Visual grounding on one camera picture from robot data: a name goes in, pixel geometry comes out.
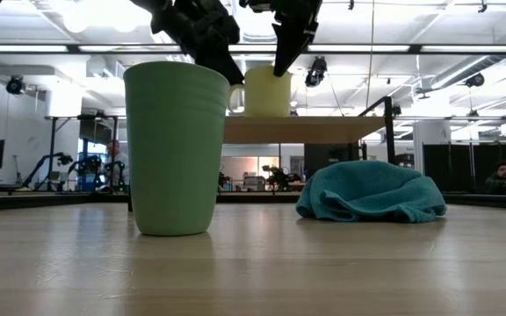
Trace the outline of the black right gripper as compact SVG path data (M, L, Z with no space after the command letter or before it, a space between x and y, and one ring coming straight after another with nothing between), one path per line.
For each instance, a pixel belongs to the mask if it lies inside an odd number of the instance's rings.
M313 40L322 0L239 0L255 13L270 11L277 36L273 74L282 77Z

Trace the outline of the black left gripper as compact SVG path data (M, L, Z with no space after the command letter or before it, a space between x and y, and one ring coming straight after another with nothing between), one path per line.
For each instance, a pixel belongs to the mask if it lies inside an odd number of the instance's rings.
M239 42L239 25L220 0L157 0L151 32L165 32L195 63L223 75L230 84L244 76L228 50Z

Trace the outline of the pale yellow mug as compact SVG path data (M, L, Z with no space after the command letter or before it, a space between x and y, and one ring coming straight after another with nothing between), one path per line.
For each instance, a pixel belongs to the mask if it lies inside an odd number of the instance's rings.
M292 92L292 75L273 74L273 66L262 66L248 70L244 84L230 87L230 94L242 90L244 93L243 116L248 118L285 118L289 116Z

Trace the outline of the white LED light bar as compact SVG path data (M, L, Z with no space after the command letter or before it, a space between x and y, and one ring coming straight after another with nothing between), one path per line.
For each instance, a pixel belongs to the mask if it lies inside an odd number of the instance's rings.
M337 45L328 45L328 44L313 44L309 45L306 48L302 48L300 51L302 53L319 53L319 54L329 54L329 53L340 53L340 54L350 54L350 53L370 53L370 52L379 52L379 53L398 53L398 52L407 52L410 49L408 45L346 45L346 44L337 44ZM263 45L230 45L229 51L231 53L238 54L253 54L253 53L275 53L277 51L277 46L275 44L263 44Z
M0 46L0 53L62 53L68 52L65 46Z
M105 45L83 45L79 46L78 49L81 52L87 53L147 53L147 52L159 52L159 53L167 53L174 54L180 53L181 49L177 45L160 45L160 46L105 46Z
M458 53L458 54L470 54L470 53L506 53L506 46L422 46L422 52L427 53Z

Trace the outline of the green plastic cup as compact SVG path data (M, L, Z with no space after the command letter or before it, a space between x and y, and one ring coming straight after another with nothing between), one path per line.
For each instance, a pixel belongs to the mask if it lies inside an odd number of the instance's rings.
M218 190L227 79L208 68L145 62L124 74L131 201L141 233L210 226Z

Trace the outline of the black cabinet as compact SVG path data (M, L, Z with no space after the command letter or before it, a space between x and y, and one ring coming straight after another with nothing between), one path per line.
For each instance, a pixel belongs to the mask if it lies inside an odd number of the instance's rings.
M349 144L305 144L304 174L309 179L316 171L337 162L357 161L358 145Z

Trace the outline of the person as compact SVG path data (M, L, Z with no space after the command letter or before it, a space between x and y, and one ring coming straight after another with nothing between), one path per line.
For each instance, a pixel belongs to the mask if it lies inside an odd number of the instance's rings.
M488 194L504 194L506 192L506 161L499 161L495 171L484 183L484 189Z
M107 160L101 171L105 175L106 183L115 190L129 192L129 157L121 150L117 140L109 140L106 144Z

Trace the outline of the teal microfibre cloth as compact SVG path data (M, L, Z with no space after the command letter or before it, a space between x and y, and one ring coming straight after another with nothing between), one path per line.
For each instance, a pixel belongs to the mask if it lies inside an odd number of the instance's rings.
M428 223L446 214L434 181L388 162L338 162L316 171L296 204L304 219Z

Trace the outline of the blue storage bin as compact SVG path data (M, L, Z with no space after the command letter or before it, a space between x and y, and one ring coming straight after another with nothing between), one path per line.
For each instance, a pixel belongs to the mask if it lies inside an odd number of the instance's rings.
M93 192L101 186L100 176L87 174L77 177L76 189L78 191Z

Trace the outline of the black room partition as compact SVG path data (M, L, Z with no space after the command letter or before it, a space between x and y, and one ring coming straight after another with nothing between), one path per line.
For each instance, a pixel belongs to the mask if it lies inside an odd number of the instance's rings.
M506 162L506 144L427 144L423 146L423 173L443 193L506 194L506 187L490 189L488 179Z

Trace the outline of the black background workstation frame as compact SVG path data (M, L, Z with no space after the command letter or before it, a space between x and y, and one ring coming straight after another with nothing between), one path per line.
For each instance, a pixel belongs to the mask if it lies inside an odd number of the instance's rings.
M106 128L110 131L104 138L103 141L107 141L109 139L117 139L118 138L118 128L119 128L119 121L125 120L126 118L123 116L117 116L117 115L105 115L104 113L97 113L97 114L79 114L76 116L46 116L46 119L51 121L51 133L50 133L50 147L49 147L49 154L47 155L47 174L43 182L40 182L40 185L43 185L44 183L47 184L47 191L50 191L52 189L52 185L50 182L50 176L54 172L54 165L57 162L57 159L62 157L65 154L72 154L73 158L77 157L77 152L73 151L73 148L69 148L67 151L56 151L56 134L59 130L61 130L65 125L67 125L69 122L78 122L77 125L77 131L76 134L69 135L67 134L66 138L64 139L64 142L67 145L72 145L72 142L70 140L78 140L80 132L82 130L81 123L84 121L91 122L93 125L93 142L97 141L97 125L98 122L105 122L107 120L111 120L113 122L113 126L106 126Z

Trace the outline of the black aluminium table frame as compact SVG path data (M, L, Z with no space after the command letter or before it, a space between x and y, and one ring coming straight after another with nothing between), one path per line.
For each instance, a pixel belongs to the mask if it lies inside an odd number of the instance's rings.
M147 46L143 44L87 44L87 45L105 45L105 46ZM151 46L160 46L160 45L175 45L175 44L149 44ZM393 44L373 44L373 45L393 45ZM506 44L492 44L495 46L506 46ZM32 53L32 54L73 54L73 55L86 55L86 54L97 54L97 53L87 53L81 52L78 47L83 46L81 44L35 44L35 43L23 43L23 44L6 44L0 43L0 46L65 46L68 49L68 52L62 53ZM427 53L422 52L422 46L489 46L489 45L461 45L461 44L453 44L453 45L441 45L441 44L411 44L410 49L407 52L398 52L398 53L379 53L379 52L370 52L370 53L350 53L350 54L340 54L340 53L329 53L329 54L339 54L339 55L357 55L357 54L368 54L371 56L386 54L386 55L479 55L483 57L489 56L504 56L506 57L506 53L495 53L495 54L487 54L487 53L470 53L470 54L458 54L458 53ZM10 53L10 52L2 52L0 54L28 54L28 53ZM103 54L121 54L121 53L103 53ZM168 55L167 53L159 53L159 52L147 52L147 53L126 53L133 55ZM319 53L303 53L303 54L313 54L313 55L325 55ZM369 105L368 108L358 114L360 118L362 118L365 122L365 126L368 127L370 125L370 118L367 116L367 113L379 106L385 107L385 113L383 116L377 118L377 122L386 128L386 143L387 143L387 159L389 162L395 162L395 151L394 151L394 112L393 112L393 99L390 96L384 96L378 99L373 104ZM0 211L8 210L8 209L21 209L21 208L33 208L33 207L46 207L53 205L76 205L76 204L90 204L90 203L125 203L127 201L126 197L115 197L113 195L106 194L98 194L98 193L47 193L47 194L15 194L13 192L8 192L6 195L0 195Z

